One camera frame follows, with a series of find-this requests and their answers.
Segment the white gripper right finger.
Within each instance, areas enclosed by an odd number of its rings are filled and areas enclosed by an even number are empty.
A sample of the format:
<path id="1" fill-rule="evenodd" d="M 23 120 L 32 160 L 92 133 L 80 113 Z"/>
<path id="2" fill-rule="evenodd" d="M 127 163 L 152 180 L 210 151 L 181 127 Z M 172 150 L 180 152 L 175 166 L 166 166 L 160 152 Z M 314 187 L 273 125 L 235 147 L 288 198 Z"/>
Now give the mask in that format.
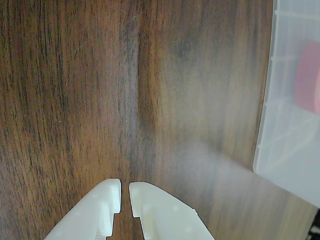
<path id="1" fill-rule="evenodd" d="M 134 218 L 145 240 L 213 240 L 195 209 L 147 182 L 129 184 Z"/>

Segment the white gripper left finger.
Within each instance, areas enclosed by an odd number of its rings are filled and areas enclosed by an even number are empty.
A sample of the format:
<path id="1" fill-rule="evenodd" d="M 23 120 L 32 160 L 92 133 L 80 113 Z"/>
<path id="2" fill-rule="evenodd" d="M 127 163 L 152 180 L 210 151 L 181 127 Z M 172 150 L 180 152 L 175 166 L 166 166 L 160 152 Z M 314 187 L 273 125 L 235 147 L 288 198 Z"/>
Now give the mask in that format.
<path id="1" fill-rule="evenodd" d="M 105 240 L 121 211 L 122 187 L 108 178 L 90 190 L 50 231 L 46 240 Z"/>

